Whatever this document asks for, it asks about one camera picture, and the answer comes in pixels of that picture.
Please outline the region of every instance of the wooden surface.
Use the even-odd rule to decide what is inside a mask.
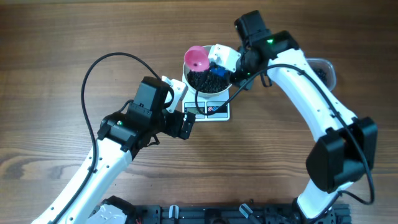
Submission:
[[[88,67],[109,52],[141,57],[180,78],[185,51],[237,47],[233,22],[259,9],[274,32],[289,30],[307,57],[336,68],[334,94],[379,126],[376,203],[347,196],[355,223],[398,220],[398,3],[391,1],[162,1],[0,7],[0,223],[30,223],[57,197],[91,147],[80,106]],[[134,98],[137,62],[101,62],[86,88],[96,132]],[[224,123],[197,123],[187,141],[160,135],[109,188],[135,205],[291,202],[305,188],[314,145],[303,118],[278,86],[241,93]],[[364,179],[352,191],[368,197]]]

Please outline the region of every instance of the blue object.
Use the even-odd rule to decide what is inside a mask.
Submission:
[[[223,68],[223,67],[217,67],[217,68],[212,68],[210,70],[213,74],[218,75],[221,78],[226,79],[226,74],[228,73],[227,69]]]

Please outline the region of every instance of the pink bowl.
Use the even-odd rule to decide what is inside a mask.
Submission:
[[[208,54],[207,50],[201,46],[190,47],[184,55],[185,64],[194,72],[203,72],[210,66]]]

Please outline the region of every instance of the bowl of black beans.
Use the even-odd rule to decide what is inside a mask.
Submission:
[[[307,62],[323,84],[332,91],[336,86],[336,73],[333,65],[322,58],[307,58]]]
[[[203,46],[208,52],[211,46]],[[198,96],[209,98],[212,96],[218,96],[223,92],[227,91],[232,84],[229,83],[228,78],[223,78],[217,75],[217,70],[223,70],[222,67],[212,68],[207,72],[194,72],[184,63],[182,81],[188,86],[189,91],[193,94],[199,89]]]

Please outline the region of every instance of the wood grain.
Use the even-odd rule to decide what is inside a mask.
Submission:
[[[57,197],[90,149],[80,88],[88,67],[128,52],[180,78],[192,45],[239,46],[233,21],[259,9],[274,32],[289,30],[308,57],[330,60],[333,93],[379,127],[376,203],[348,197],[355,223],[398,220],[398,2],[161,1],[0,6],[0,223],[30,223]],[[86,88],[95,130],[134,98],[150,73],[129,58],[101,62]],[[160,135],[104,197],[136,205],[290,202],[308,181],[314,142],[278,86],[241,93],[231,121],[197,123],[187,141]],[[368,197],[366,181],[352,191]]]

